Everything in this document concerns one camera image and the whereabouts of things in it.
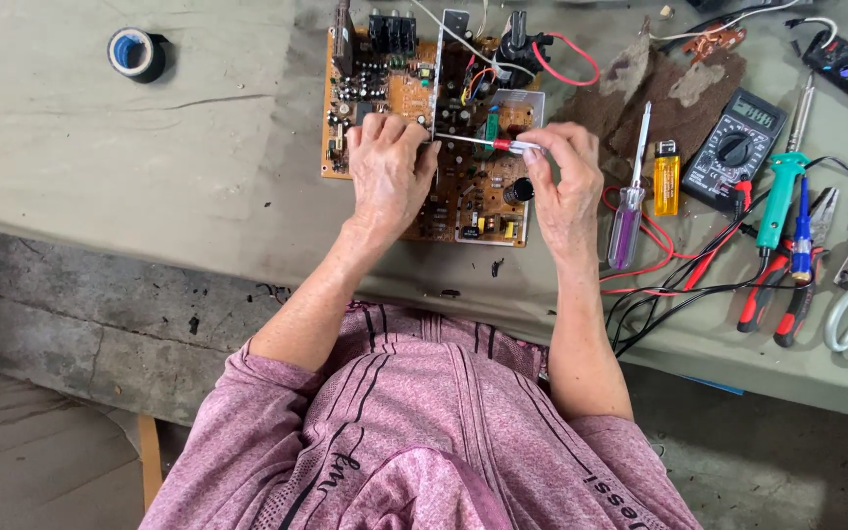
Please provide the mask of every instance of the clear screwdriver handle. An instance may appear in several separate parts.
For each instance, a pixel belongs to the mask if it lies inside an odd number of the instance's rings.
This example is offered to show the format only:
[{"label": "clear screwdriver handle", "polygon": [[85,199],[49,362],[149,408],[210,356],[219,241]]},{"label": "clear screwdriver handle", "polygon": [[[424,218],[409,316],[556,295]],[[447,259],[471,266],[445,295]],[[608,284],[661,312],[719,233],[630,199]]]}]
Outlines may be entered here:
[{"label": "clear screwdriver handle", "polygon": [[608,264],[618,271],[630,269],[633,264],[644,195],[646,190],[642,187],[620,189],[620,204],[617,205],[617,213],[613,216],[613,232],[610,234],[610,248],[607,254]]}]

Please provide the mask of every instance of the woman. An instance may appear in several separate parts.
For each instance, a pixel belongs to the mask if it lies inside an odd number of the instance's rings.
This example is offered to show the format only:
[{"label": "woman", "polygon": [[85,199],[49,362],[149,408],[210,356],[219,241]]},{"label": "woman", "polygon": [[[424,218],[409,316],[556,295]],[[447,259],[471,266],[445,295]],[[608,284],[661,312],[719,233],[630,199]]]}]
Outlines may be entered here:
[{"label": "woman", "polygon": [[436,141],[371,114],[348,131],[355,214],[202,404],[142,528],[697,528],[633,423],[604,331],[597,138],[519,139],[558,271],[548,356],[486,324],[349,304],[418,214]]}]

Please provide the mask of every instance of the yellow lighter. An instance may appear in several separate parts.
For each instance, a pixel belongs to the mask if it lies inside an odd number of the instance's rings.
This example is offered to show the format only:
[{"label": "yellow lighter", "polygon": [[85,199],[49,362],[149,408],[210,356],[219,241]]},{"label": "yellow lighter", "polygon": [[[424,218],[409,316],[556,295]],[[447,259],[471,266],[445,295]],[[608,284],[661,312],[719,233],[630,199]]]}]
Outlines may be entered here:
[{"label": "yellow lighter", "polygon": [[676,215],[679,211],[679,152],[672,139],[657,143],[653,162],[653,214]]}]

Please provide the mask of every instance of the pliers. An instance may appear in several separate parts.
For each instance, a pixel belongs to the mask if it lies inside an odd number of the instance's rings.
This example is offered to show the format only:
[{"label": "pliers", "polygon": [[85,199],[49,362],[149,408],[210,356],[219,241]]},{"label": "pliers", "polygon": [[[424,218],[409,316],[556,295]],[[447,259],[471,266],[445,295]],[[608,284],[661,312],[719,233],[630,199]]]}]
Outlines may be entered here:
[{"label": "pliers", "polygon": [[[783,348],[790,348],[794,345],[795,337],[800,328],[803,327],[804,320],[807,319],[813,295],[817,292],[820,262],[824,256],[829,254],[829,250],[823,247],[823,243],[826,241],[830,223],[833,222],[833,213],[839,196],[840,191],[838,189],[826,187],[817,197],[817,201],[810,207],[810,238],[813,241],[813,248],[810,251],[810,269],[813,274],[806,287],[794,290],[791,303],[784,313],[784,317],[781,318],[777,331],[774,332],[774,342]],[[757,230],[747,224],[742,225],[741,231],[754,237],[757,236],[755,233]],[[758,281],[761,286],[777,286],[784,276],[791,271],[792,246],[793,242],[790,238],[781,240],[776,255]],[[742,333],[758,331],[761,317],[771,303],[773,292],[774,289],[768,287],[751,289],[751,292],[748,293],[748,299],[744,303],[742,317],[738,322],[738,331]]]}]

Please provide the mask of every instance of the black capacitor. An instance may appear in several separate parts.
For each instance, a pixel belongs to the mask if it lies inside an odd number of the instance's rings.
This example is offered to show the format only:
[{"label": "black capacitor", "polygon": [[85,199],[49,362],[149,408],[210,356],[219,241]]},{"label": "black capacitor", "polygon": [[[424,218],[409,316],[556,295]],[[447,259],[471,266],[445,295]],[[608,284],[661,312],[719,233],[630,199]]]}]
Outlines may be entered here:
[{"label": "black capacitor", "polygon": [[527,176],[517,178],[515,182],[502,190],[502,200],[507,205],[521,205],[525,201],[535,197],[535,188]]}]

